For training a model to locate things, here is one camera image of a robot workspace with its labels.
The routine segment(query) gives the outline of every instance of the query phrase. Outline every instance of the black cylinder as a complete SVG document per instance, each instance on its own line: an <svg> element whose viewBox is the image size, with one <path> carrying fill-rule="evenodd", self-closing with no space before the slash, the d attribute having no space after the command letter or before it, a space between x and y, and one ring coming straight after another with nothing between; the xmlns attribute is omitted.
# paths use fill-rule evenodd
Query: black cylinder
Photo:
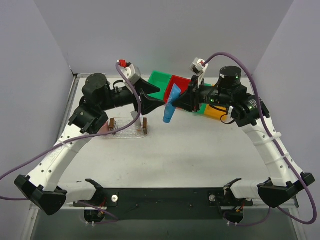
<svg viewBox="0 0 320 240"><path fill-rule="evenodd" d="M225 66L220 69L220 84L223 89L235 89L241 85L241 68L237 66Z"/></svg>

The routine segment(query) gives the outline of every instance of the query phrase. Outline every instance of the blue bottle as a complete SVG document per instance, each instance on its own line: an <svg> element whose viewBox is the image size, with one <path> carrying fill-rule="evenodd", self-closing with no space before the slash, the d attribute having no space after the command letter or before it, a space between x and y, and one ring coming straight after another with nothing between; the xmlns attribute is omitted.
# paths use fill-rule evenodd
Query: blue bottle
<svg viewBox="0 0 320 240"><path fill-rule="evenodd" d="M168 102L166 103L165 109L164 109L163 122L165 122L166 124L170 123L171 118L175 113L176 107L172 106L172 103L177 98L179 98L180 93L181 93L181 89L176 84L173 84Z"/></svg>

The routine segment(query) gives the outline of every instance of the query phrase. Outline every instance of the red cap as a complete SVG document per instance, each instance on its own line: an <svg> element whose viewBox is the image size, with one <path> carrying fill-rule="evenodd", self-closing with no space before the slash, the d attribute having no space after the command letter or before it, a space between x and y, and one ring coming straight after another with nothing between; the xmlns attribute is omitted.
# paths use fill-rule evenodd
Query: red cap
<svg viewBox="0 0 320 240"><path fill-rule="evenodd" d="M126 60L120 59L119 60L119 65L120 65L120 67L126 68L127 67Z"/></svg>

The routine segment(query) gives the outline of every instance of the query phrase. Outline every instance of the gray floor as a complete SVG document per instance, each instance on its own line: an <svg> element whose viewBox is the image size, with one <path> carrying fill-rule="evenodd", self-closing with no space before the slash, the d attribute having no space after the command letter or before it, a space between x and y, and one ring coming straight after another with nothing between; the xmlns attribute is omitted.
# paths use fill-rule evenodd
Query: gray floor
<svg viewBox="0 0 320 240"><path fill-rule="evenodd" d="M244 223L261 220L267 209L246 209ZM47 216L39 211L32 240L297 240L292 221L273 209L254 227L231 227L225 220L123 220L86 226L83 210L61 210Z"/></svg>

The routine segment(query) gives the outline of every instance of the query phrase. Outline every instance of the white wall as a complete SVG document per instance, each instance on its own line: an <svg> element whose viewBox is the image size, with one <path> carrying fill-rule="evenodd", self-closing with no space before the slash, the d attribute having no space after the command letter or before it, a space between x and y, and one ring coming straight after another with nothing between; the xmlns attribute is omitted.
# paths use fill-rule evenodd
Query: white wall
<svg viewBox="0 0 320 240"><path fill-rule="evenodd" d="M226 51L251 71L293 0L35 0L74 73L117 74L124 58L144 74L191 76L195 57ZM232 63L220 57L208 76Z"/></svg>
<svg viewBox="0 0 320 240"><path fill-rule="evenodd" d="M33 0L0 1L0 175L51 146L65 110L72 73ZM18 174L0 195L23 197ZM0 200L0 239L20 239L29 201Z"/></svg>
<svg viewBox="0 0 320 240"><path fill-rule="evenodd" d="M293 159L313 173L311 185L320 211L320 1L295 0L254 76L276 129ZM298 195L300 215L310 220L305 193ZM320 236L320 220L305 227L309 240Z"/></svg>

